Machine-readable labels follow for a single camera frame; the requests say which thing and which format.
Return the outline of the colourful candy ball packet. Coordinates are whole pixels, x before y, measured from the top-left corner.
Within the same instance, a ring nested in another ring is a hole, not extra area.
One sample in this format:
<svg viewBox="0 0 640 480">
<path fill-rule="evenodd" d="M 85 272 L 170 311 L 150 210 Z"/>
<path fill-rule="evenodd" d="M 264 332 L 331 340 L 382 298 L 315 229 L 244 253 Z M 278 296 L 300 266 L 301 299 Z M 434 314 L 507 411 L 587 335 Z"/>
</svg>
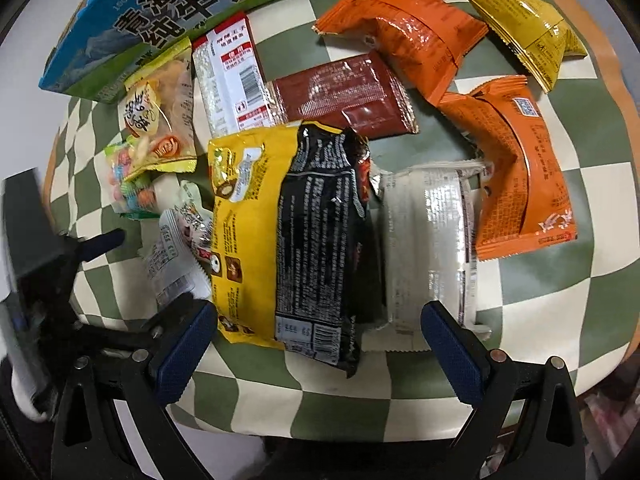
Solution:
<svg viewBox="0 0 640 480">
<path fill-rule="evenodd" d="M 134 174 L 132 148 L 127 143 L 107 145 L 107 183 L 115 214 L 132 220 L 158 218 L 157 200 L 150 177 Z"/>
</svg>

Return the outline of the white silver snack packet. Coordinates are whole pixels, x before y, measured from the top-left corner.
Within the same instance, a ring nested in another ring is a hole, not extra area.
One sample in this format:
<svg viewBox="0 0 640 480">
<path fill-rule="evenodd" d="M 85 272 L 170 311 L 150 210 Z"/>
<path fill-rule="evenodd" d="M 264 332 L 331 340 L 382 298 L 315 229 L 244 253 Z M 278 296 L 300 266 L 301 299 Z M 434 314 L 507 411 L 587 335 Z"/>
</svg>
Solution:
<svg viewBox="0 0 640 480">
<path fill-rule="evenodd" d="M 383 271 L 383 317 L 361 339 L 365 352 L 421 352 L 424 304 L 438 300 L 482 341 L 476 320 L 477 258 L 472 180 L 480 160 L 427 162 L 391 172 L 373 166 L 374 232 Z"/>
</svg>

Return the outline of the blue green milk carton box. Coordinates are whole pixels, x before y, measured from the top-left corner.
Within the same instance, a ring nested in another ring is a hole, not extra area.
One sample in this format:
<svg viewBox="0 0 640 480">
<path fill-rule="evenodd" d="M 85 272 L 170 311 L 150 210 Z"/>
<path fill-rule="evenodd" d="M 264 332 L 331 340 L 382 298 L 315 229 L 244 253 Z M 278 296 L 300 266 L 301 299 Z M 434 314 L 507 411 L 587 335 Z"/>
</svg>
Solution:
<svg viewBox="0 0 640 480">
<path fill-rule="evenodd" d="M 125 80 L 183 38 L 273 0 L 84 0 L 53 48 L 42 90 L 111 103 Z"/>
</svg>

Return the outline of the yellow black snack packet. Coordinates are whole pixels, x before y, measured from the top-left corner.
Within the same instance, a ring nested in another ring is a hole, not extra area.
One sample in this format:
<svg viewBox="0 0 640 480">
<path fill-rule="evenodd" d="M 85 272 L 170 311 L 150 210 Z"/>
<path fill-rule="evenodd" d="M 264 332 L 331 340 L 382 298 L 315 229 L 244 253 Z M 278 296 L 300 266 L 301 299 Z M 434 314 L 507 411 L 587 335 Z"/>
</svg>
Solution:
<svg viewBox="0 0 640 480">
<path fill-rule="evenodd" d="M 356 373 L 372 254 L 368 141 L 315 120 L 209 141 L 218 330 Z"/>
</svg>

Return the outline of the yellow triangular snack packet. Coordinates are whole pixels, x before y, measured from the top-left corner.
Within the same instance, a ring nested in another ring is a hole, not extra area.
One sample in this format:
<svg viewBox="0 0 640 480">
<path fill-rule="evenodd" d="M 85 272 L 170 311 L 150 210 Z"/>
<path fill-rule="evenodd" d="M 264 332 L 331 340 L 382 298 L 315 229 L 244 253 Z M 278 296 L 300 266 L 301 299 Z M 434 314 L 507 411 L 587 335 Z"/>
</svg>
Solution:
<svg viewBox="0 0 640 480">
<path fill-rule="evenodd" d="M 544 0 L 468 0 L 489 28 L 535 78 L 553 90 L 566 58 L 588 51 L 564 16 Z"/>
</svg>

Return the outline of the orange snack packet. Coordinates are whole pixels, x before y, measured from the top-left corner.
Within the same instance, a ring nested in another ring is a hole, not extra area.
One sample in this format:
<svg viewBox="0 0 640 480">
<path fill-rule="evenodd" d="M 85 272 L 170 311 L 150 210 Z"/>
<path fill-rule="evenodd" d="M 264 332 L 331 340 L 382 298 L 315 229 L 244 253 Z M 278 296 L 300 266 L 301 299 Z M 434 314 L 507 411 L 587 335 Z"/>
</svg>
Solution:
<svg viewBox="0 0 640 480">
<path fill-rule="evenodd" d="M 340 0 L 314 31 L 367 39 L 436 106 L 488 26 L 442 0 Z"/>
<path fill-rule="evenodd" d="M 491 79 L 469 93 L 447 92 L 438 110 L 488 165 L 477 258 L 501 259 L 576 240 L 570 192 L 525 77 Z"/>
</svg>

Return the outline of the green white checkered cloth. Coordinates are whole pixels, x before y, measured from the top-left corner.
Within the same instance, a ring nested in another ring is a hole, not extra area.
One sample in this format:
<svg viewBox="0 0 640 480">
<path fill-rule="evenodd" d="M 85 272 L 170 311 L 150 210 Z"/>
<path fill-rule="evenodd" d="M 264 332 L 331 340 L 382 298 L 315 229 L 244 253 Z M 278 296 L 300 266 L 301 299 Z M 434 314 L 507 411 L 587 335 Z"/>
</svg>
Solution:
<svg viewBox="0 0 640 480">
<path fill-rule="evenodd" d="M 246 11 L 269 79 L 357 54 L 361 44 L 322 37 L 314 22 L 340 0 L 273 0 Z M 549 93 L 529 89 L 547 124 L 573 206 L 572 242 L 477 267 L 477 318 L 488 342 L 520 361 L 560 356 L 577 392 L 610 374 L 639 321 L 639 117 L 620 64 L 578 0 L 544 0 L 588 55 L 562 63 Z M 58 130 L 50 204 L 56 226 L 125 243 L 84 263 L 72 292 L 82 322 L 135 330 L 156 313 L 143 254 L 155 220 L 114 213 L 104 148 L 125 136 L 117 101 L 70 96 Z M 469 415 L 424 352 L 368 352 L 355 376 L 278 349 L 216 336 L 186 393 L 179 422 L 258 436 L 405 441 L 454 436 Z"/>
</svg>

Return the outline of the yellow biscuit ball packet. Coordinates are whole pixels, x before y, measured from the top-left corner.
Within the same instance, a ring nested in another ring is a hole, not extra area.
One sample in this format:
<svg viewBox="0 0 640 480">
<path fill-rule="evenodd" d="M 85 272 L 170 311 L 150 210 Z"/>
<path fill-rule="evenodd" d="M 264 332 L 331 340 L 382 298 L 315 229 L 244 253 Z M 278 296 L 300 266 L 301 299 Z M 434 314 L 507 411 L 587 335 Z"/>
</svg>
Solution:
<svg viewBox="0 0 640 480">
<path fill-rule="evenodd" d="M 129 132 L 125 179 L 147 171 L 196 168 L 192 44 L 183 38 L 125 81 L 122 118 Z"/>
</svg>

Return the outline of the small white portrait snack packet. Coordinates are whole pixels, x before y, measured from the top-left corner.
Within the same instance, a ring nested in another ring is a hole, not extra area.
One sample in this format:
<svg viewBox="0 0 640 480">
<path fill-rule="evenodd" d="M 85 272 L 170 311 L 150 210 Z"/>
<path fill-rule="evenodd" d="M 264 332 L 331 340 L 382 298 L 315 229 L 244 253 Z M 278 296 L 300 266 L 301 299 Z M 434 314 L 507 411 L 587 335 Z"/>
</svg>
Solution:
<svg viewBox="0 0 640 480">
<path fill-rule="evenodd" d="M 195 183 L 180 184 L 177 203 L 160 214 L 158 227 L 157 241 L 144 257 L 158 307 L 166 308 L 185 292 L 195 299 L 209 300 L 213 213 L 203 206 Z"/>
</svg>

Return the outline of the dark red snack packet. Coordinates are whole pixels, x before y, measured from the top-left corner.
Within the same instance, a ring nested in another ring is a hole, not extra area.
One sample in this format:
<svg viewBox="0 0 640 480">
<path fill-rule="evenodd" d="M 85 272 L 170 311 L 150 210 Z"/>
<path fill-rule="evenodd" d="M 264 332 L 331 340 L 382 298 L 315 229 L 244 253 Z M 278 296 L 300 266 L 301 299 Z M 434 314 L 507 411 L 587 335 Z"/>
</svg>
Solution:
<svg viewBox="0 0 640 480">
<path fill-rule="evenodd" d="M 374 51 L 273 79 L 266 88 L 279 124 L 315 120 L 369 140 L 419 132 L 407 90 Z"/>
</svg>

